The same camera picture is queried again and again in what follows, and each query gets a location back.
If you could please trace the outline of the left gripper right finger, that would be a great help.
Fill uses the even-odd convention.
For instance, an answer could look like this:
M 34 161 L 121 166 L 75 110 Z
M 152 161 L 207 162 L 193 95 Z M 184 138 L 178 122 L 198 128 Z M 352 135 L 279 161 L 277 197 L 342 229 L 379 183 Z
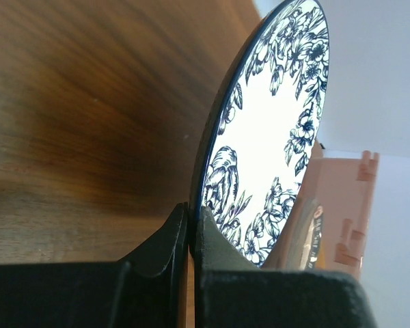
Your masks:
M 376 327 L 364 289 L 346 273 L 262 270 L 203 207 L 194 245 L 196 327 Z

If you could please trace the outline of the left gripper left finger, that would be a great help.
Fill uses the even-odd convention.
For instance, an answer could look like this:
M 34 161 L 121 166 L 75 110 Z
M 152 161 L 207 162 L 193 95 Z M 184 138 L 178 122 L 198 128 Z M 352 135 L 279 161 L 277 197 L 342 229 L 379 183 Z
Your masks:
M 187 205 L 115 262 L 0 265 L 0 327 L 184 327 Z

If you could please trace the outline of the blue floral plate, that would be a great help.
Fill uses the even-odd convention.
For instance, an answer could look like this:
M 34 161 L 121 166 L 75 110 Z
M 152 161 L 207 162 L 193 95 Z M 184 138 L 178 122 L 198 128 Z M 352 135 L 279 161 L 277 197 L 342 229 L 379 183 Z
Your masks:
M 323 114 L 329 31 L 318 1 L 283 1 L 232 62 L 197 151 L 189 210 L 202 207 L 257 267 L 301 189 Z

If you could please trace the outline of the pink translucent plastic bin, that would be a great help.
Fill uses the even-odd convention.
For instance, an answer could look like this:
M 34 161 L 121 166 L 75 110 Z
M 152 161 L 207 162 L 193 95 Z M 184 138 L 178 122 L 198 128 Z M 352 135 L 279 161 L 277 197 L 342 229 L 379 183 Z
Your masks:
M 323 206 L 323 228 L 316 270 L 341 271 L 358 279 L 366 246 L 379 154 L 364 151 L 359 159 L 312 158 L 301 190 L 263 269 L 299 270 L 297 222 L 303 205 Z

